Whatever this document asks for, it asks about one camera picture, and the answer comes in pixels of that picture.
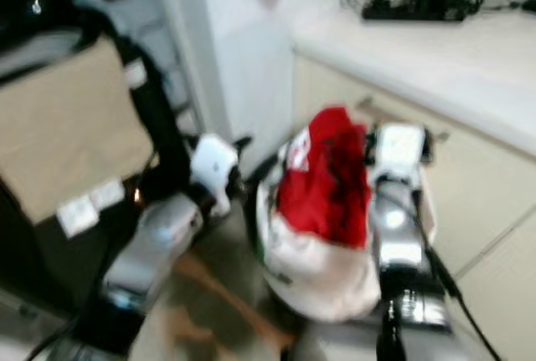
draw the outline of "cabinet handle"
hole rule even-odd
[[[365,97],[361,101],[358,101],[355,105],[355,110],[363,110],[368,112],[371,116],[381,121],[390,122],[406,122],[403,118],[396,116],[392,112],[386,111],[383,108],[379,108],[374,104],[374,99],[371,96]],[[447,131],[438,133],[431,132],[431,135],[436,143],[445,143],[451,137],[451,134]]]

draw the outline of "red cloth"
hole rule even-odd
[[[289,147],[278,210],[297,232],[362,249],[370,188],[363,162],[365,125],[343,107],[321,111]]]

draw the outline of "sticker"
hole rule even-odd
[[[96,209],[101,211],[121,202],[125,198],[125,187],[119,179],[115,179],[93,189],[90,197]]]
[[[125,68],[126,82],[131,89],[137,89],[147,82],[147,72],[141,59],[137,59]]]
[[[72,238],[99,222],[99,212],[90,195],[71,200],[58,209],[58,220],[67,238]]]

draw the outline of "white wall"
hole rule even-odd
[[[291,132],[291,30],[338,0],[163,1],[204,126],[232,137],[254,135],[244,158],[251,170]]]

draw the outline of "white countertop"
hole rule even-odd
[[[335,12],[294,40],[300,54],[536,156],[536,16],[363,23]]]

